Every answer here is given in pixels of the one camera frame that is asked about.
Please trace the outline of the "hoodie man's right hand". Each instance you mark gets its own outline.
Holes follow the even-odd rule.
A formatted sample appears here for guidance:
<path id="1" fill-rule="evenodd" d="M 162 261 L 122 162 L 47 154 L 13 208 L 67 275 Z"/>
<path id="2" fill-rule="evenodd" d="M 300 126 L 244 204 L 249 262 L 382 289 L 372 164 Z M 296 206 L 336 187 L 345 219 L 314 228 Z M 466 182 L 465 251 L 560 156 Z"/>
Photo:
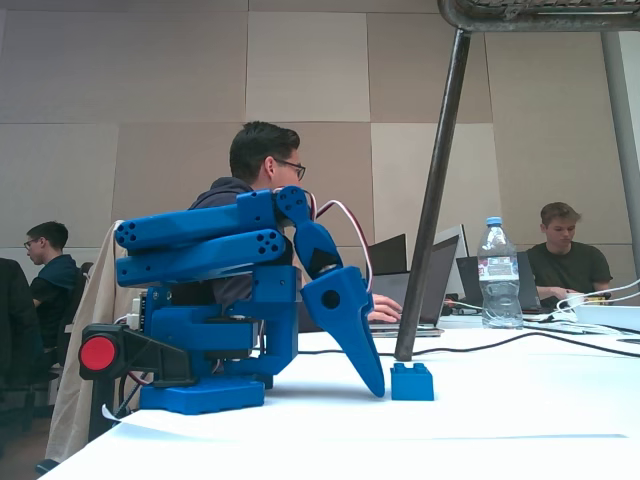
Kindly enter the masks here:
<path id="1" fill-rule="evenodd" d="M 369 323 L 398 323 L 402 306 L 384 295 L 373 295 L 373 310 L 368 314 Z"/>

